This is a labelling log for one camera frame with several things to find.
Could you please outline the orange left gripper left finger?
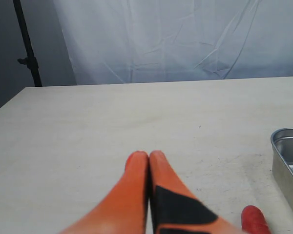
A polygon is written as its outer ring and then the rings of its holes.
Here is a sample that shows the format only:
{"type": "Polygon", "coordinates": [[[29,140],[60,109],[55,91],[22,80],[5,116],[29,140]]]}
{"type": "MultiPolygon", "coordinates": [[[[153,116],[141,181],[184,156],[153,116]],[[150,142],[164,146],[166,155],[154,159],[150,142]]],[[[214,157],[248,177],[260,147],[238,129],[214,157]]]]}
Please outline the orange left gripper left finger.
{"type": "Polygon", "coordinates": [[[144,234],[147,221],[148,155],[133,152],[104,199],[62,234],[144,234]]]}

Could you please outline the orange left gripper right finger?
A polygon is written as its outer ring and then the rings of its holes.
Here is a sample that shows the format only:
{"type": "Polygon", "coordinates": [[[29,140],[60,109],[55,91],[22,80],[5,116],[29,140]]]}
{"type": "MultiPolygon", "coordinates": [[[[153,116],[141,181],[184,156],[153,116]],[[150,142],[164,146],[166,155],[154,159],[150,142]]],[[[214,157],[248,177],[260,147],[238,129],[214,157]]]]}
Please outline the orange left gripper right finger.
{"type": "Polygon", "coordinates": [[[152,193],[149,195],[155,234],[240,234],[208,209],[181,181],[165,154],[149,155],[152,193]]]}

